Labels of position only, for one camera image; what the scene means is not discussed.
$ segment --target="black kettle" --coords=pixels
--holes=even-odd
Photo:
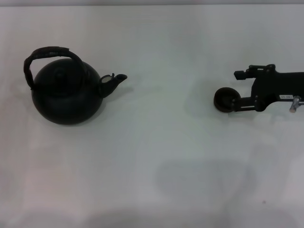
[[[47,64],[33,79],[29,68],[33,60],[59,56],[70,59]],[[35,50],[24,61],[23,70],[35,107],[46,119],[57,124],[78,124],[89,119],[103,98],[127,78],[126,75],[114,74],[100,78],[90,65],[65,47]]]

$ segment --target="white table surface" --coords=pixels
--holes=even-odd
[[[0,228],[304,227],[304,108],[222,114],[235,70],[304,71],[304,5],[0,8]],[[23,61],[70,48],[129,78],[60,126]],[[54,59],[36,60],[36,74]]]

